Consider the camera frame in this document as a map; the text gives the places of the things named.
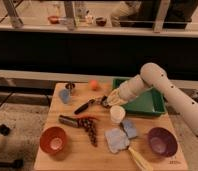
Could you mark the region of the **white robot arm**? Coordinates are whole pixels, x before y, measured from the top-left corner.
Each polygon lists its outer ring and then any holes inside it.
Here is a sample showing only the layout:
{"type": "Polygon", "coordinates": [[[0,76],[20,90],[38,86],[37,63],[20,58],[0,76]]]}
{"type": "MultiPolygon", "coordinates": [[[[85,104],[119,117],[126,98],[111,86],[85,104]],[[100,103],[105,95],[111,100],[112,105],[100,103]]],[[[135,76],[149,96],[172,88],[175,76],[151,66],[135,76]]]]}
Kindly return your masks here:
{"type": "Polygon", "coordinates": [[[112,90],[106,102],[109,106],[123,105],[150,88],[155,88],[164,96],[198,137],[198,103],[177,88],[168,79],[165,70],[155,63],[144,64],[138,75],[112,90]]]}

